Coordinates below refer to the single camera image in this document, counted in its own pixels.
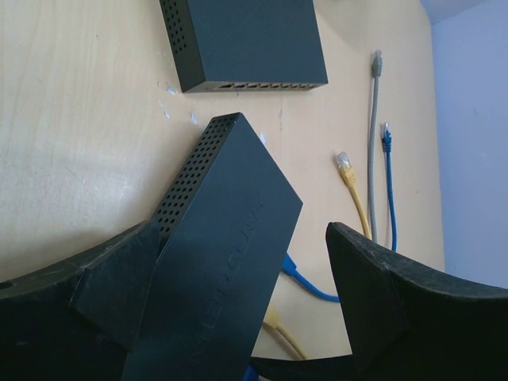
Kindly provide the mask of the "black network switch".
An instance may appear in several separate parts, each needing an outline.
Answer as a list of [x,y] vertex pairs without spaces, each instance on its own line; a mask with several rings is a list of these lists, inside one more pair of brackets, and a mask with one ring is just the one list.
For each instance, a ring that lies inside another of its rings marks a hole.
[[306,91],[328,76],[312,1],[162,1],[184,93]]
[[123,379],[243,379],[301,209],[246,117],[213,117],[153,214],[160,256]]

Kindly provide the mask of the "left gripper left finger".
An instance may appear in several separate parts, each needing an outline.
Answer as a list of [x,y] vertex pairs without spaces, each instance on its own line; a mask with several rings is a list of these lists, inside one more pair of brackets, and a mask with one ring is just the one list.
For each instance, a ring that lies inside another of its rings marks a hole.
[[159,229],[143,221],[1,284],[3,380],[119,380],[136,344]]

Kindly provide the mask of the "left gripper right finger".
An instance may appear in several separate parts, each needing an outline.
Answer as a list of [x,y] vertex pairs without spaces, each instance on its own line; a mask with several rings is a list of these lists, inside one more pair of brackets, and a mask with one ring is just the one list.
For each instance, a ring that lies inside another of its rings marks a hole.
[[332,222],[325,235],[362,380],[504,380],[507,292],[460,279]]

